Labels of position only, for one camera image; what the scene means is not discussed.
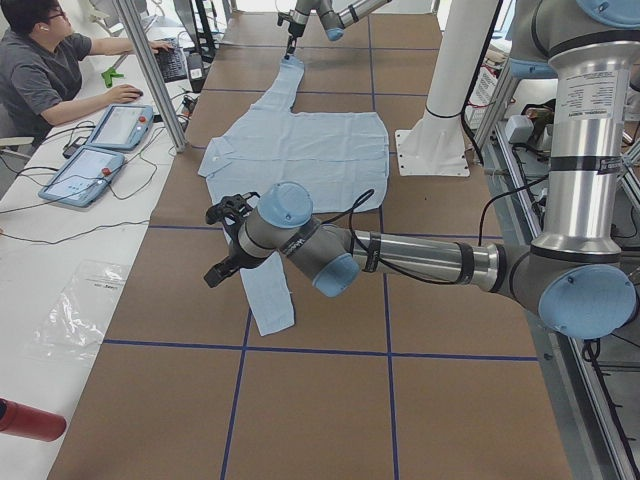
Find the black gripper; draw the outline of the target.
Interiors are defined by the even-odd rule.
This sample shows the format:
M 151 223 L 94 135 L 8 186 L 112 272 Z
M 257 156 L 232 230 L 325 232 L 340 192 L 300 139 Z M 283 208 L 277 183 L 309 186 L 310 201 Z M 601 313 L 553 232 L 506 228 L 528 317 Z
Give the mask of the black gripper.
M 220 202 L 206 211 L 206 223 L 209 225 L 221 223 L 225 233 L 231 239 L 229 247 L 231 255 L 214 264 L 204 275 L 204 281 L 209 287 L 217 287 L 240 270 L 238 257 L 255 260 L 255 257 L 241 247 L 239 241 L 240 228 L 253 211 L 249 200 L 254 197 L 259 198 L 260 195 L 257 192 L 248 192 L 224 196 Z
M 298 38 L 302 37 L 305 30 L 305 14 L 298 10 L 290 10 L 288 13 L 279 12 L 277 25 L 282 26 L 284 22 L 289 24 L 289 38 L 285 50 L 285 59 L 290 59 L 295 55 Z

